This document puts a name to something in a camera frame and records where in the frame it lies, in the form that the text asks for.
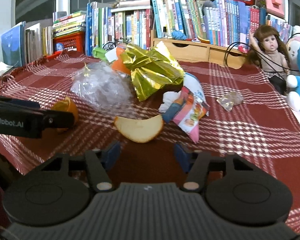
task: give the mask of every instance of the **miniature bicycle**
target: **miniature bicycle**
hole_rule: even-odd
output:
[[[120,38],[120,39],[114,39],[114,42],[109,41],[105,45],[103,45],[103,49],[106,51],[110,51],[114,49],[118,44],[125,43],[128,44],[131,42],[131,38]]]

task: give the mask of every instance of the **wooden drawer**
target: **wooden drawer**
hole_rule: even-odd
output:
[[[196,45],[180,44],[185,47],[177,47],[171,42],[164,42],[165,46],[170,51],[171,55],[180,61],[208,61],[209,59],[209,48]]]
[[[219,65],[226,65],[226,63],[224,62],[225,52],[226,52],[225,50],[210,48],[209,62],[216,63]],[[234,69],[241,68],[244,61],[245,61],[245,56],[241,54],[238,54],[238,57],[229,54],[227,59],[228,66]]]

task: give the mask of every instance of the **blue yarn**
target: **blue yarn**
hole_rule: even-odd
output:
[[[182,33],[181,31],[176,31],[176,30],[173,30],[173,32],[171,33],[171,36],[174,40],[178,40],[178,41],[185,41],[187,39],[187,36],[185,36],[184,33]]]

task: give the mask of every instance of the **plaid blanket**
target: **plaid blanket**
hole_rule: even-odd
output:
[[[294,201],[287,224],[300,232],[300,125],[259,69],[244,65],[234,70],[203,62],[181,62],[185,71],[198,77],[210,105],[209,117],[200,121],[200,142],[192,143],[183,131],[170,123],[155,140],[137,144],[117,132],[113,116],[96,112],[69,91],[76,71],[84,63],[96,61],[69,52],[17,69],[0,79],[0,95],[37,101],[46,109],[70,96],[79,110],[78,124],[63,134],[53,129],[46,129],[42,139],[0,134],[0,153],[19,171],[25,174],[59,152],[79,155],[120,140],[122,154],[109,172],[114,184],[173,181],[180,185],[186,175],[173,157],[174,142],[182,141],[191,149],[210,150],[215,155],[233,151],[290,188]],[[227,112],[216,98],[231,91],[238,91],[244,103]],[[158,114],[163,93],[159,91],[146,101],[134,102],[139,118]]]

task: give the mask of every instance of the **long brown hair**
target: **long brown hair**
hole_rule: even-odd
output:
[[[269,25],[260,25],[259,28],[256,29],[256,32],[254,33],[254,37],[258,40],[258,45],[263,52],[265,52],[265,48],[262,46],[262,41],[271,35],[274,35],[277,40],[278,52],[282,53],[285,56],[288,66],[290,66],[289,54],[287,51],[287,47],[283,43],[283,41],[280,40],[280,35],[275,28],[273,28],[272,26],[269,26]],[[253,48],[250,48],[248,51],[248,54],[246,57],[246,63],[261,66],[260,57],[258,55],[258,52],[256,52]]]

